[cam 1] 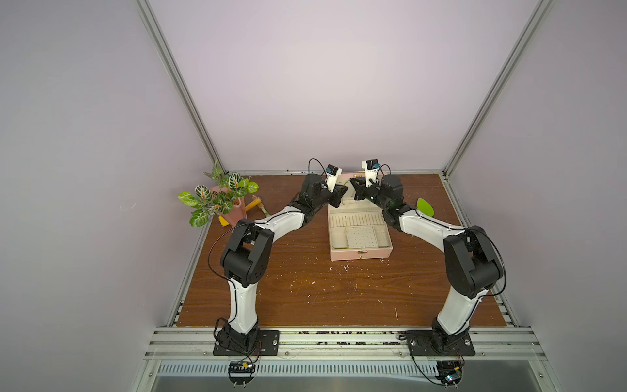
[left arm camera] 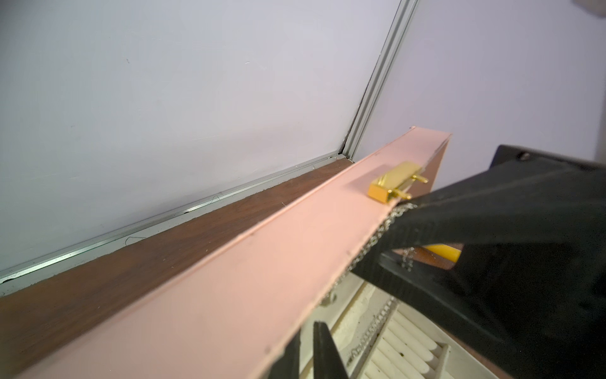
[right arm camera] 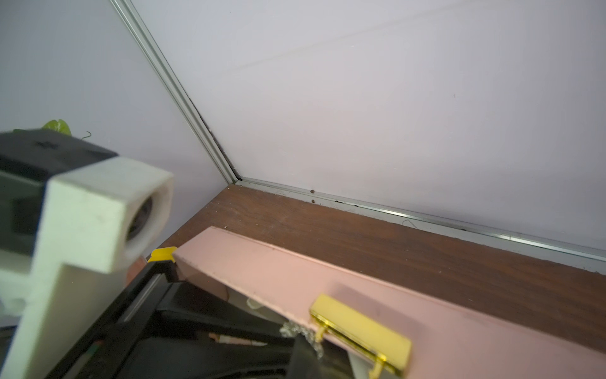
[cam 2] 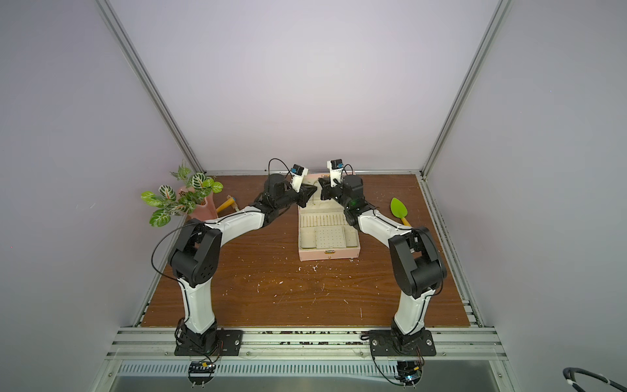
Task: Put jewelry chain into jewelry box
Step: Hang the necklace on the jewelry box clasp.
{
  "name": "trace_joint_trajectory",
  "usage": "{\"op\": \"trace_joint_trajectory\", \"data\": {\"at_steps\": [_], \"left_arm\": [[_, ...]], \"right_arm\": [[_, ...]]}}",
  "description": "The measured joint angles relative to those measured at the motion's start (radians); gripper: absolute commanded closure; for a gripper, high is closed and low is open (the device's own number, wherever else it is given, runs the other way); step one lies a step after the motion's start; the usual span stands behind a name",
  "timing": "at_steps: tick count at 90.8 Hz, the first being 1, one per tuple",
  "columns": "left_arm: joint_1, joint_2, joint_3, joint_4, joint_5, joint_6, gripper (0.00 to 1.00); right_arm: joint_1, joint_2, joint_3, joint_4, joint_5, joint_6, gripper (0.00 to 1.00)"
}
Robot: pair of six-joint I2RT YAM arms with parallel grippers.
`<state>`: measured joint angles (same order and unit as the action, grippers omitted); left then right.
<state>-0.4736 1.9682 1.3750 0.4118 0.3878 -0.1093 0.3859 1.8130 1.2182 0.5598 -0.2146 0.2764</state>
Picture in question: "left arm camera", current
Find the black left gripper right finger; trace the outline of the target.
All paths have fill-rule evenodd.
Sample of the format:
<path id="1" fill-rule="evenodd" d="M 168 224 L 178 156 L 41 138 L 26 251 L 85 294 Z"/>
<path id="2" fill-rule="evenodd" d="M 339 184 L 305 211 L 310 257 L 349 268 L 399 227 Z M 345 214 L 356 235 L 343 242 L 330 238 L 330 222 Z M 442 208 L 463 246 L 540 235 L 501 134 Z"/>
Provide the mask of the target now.
<path id="1" fill-rule="evenodd" d="M 339 350 L 324 322 L 313 324 L 313 375 L 315 379 L 348 379 Z"/>

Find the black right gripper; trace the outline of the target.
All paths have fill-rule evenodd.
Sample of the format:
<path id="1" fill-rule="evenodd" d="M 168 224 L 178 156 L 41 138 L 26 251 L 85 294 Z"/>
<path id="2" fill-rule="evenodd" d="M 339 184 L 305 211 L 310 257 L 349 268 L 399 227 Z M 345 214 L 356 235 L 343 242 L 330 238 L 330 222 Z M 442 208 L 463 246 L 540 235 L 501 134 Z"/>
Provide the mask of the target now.
<path id="1" fill-rule="evenodd" d="M 500 145 L 487 171 L 399 203 L 353 272 L 513 377 L 603 378 L 605 167 Z"/>

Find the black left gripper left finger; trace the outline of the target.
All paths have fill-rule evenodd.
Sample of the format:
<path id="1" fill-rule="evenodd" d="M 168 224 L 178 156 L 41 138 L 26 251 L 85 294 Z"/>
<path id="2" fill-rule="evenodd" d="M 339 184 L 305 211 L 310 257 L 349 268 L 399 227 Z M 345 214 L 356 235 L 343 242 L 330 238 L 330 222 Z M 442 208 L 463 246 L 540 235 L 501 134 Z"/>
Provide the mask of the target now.
<path id="1" fill-rule="evenodd" d="M 284 349 L 282 357 L 275 361 L 268 379 L 298 379 L 300 365 L 301 332 L 298 331 Z"/>

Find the pink jewelry box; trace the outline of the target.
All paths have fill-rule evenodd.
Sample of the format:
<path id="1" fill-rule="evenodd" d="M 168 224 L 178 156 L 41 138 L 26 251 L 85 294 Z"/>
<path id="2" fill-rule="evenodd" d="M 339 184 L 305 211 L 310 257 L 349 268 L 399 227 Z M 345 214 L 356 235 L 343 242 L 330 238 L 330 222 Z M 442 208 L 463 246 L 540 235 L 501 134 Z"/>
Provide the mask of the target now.
<path id="1" fill-rule="evenodd" d="M 404 161 L 440 162 L 450 137 L 409 130 L 25 377 L 261 377 L 391 212 L 368 196 L 371 181 Z"/>

